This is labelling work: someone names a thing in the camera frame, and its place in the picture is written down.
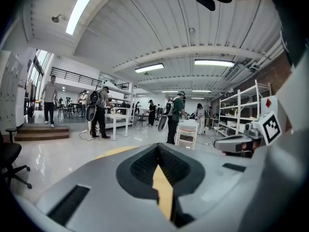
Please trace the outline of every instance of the glossy floor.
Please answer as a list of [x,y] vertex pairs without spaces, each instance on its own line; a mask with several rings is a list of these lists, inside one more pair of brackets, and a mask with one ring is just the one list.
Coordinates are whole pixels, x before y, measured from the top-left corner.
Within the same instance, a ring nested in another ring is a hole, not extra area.
[[[78,132],[72,132],[69,139],[52,141],[20,142],[22,151],[17,160],[16,166],[28,165],[30,172],[22,170],[18,176],[32,184],[32,189],[27,189],[26,185],[16,180],[12,180],[11,189],[13,193],[19,194],[29,201],[35,203],[36,200],[51,187],[54,183],[76,170],[83,164],[104,155],[109,150],[127,147],[141,146],[167,140],[166,130],[158,132],[157,127],[139,126],[129,127],[128,137],[125,137],[125,129],[117,130],[117,139],[109,140],[82,140]],[[112,130],[107,130],[107,135],[112,135]],[[89,134],[81,134],[84,139],[90,139]],[[211,143],[220,137],[213,130],[206,130],[205,135],[197,136],[196,150],[203,150],[212,154],[221,154],[219,150],[213,148]]]

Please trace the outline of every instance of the office chair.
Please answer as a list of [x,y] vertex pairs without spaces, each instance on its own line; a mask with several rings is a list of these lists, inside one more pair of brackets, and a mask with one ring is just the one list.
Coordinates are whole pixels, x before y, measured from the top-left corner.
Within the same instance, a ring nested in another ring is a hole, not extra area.
[[17,129],[7,129],[5,131],[9,132],[10,134],[10,142],[4,142],[3,136],[0,131],[0,168],[7,169],[7,172],[1,174],[1,176],[3,178],[8,178],[7,184],[9,188],[11,186],[11,180],[13,178],[20,181],[21,183],[26,184],[29,189],[32,189],[32,185],[30,183],[27,183],[22,178],[16,175],[17,172],[21,171],[24,168],[26,168],[27,171],[30,171],[30,168],[27,165],[23,165],[17,168],[13,168],[12,166],[12,163],[16,160],[21,151],[21,145],[13,143],[12,133],[17,131]]

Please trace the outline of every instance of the wooden step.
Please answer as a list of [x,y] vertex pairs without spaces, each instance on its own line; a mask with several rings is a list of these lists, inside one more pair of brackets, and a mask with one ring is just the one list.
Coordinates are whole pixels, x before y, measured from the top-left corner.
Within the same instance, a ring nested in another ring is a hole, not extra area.
[[42,141],[69,138],[68,131],[61,132],[46,132],[46,133],[19,133],[14,137],[14,141]]
[[56,126],[54,128],[51,127],[22,127],[18,130],[18,134],[25,133],[54,133],[54,132],[69,132],[69,128],[67,126]]

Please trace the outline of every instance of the white ceiling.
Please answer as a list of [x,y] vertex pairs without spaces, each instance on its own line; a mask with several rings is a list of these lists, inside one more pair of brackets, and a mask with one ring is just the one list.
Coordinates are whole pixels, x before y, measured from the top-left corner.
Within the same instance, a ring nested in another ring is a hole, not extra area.
[[[211,96],[241,82],[246,64],[278,40],[280,21],[269,0],[216,2],[210,12],[195,0],[91,0],[73,36],[65,33],[77,0],[31,0],[31,43],[75,58],[152,92],[211,88]],[[51,17],[62,14],[58,24]],[[196,67],[194,60],[232,60],[240,67]],[[163,63],[150,75],[134,69]]]

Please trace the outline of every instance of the person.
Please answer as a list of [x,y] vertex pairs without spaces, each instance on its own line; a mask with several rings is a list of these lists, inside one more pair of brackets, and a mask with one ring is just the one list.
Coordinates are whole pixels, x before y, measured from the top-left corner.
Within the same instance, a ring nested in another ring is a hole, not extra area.
[[110,139],[110,136],[107,136],[105,134],[105,110],[104,110],[104,102],[106,102],[106,105],[109,106],[111,109],[113,109],[112,104],[110,104],[109,100],[108,100],[108,93],[109,93],[109,88],[108,87],[104,87],[100,90],[98,90],[98,94],[100,97],[100,104],[97,105],[97,111],[96,114],[93,118],[93,120],[91,121],[91,138],[92,139],[97,139],[99,138],[99,136],[97,136],[96,133],[96,124],[98,122],[99,127],[100,127],[100,132],[101,132],[101,139],[105,140],[105,139]]
[[50,83],[47,83],[43,89],[41,94],[41,100],[43,100],[43,95],[45,93],[44,98],[44,116],[45,116],[45,124],[48,123],[48,112],[50,116],[50,125],[54,128],[54,108],[55,101],[57,101],[57,90],[55,86],[56,76],[52,75],[50,78]]
[[179,115],[180,113],[183,116],[186,116],[184,109],[183,109],[183,99],[185,99],[185,93],[183,91],[179,91],[177,96],[172,99],[174,103],[172,115],[168,116],[168,126],[169,126],[169,134],[168,134],[168,144],[175,144],[175,134],[177,129],[177,124],[179,122]]
[[81,98],[82,106],[81,106],[81,115],[79,117],[85,117],[86,116],[86,105],[88,102],[88,95],[87,90],[84,90],[83,97]]
[[149,124],[152,126],[154,126],[154,121],[155,121],[155,105],[154,105],[154,102],[153,100],[150,100],[149,101],[150,103],[150,106],[149,106],[149,117],[148,117],[148,121],[149,121]]
[[209,124],[211,121],[211,116],[212,116],[212,107],[210,106],[206,113],[206,129],[208,130],[209,130]]
[[135,106],[134,114],[136,114],[136,112],[138,112],[138,114],[140,114],[140,109],[139,109],[139,107],[140,107],[140,102],[138,101],[138,102],[136,103],[136,106]]
[[[229,3],[232,0],[218,0]],[[281,41],[290,64],[296,66],[309,45],[306,16],[299,8],[307,7],[307,0],[272,0],[281,21]]]
[[77,98],[77,102],[82,102],[83,97],[84,97],[84,93],[83,93],[83,92],[80,92],[79,98]]
[[197,104],[197,109],[194,112],[195,120],[199,124],[197,134],[202,135],[205,126],[205,109],[201,103]]

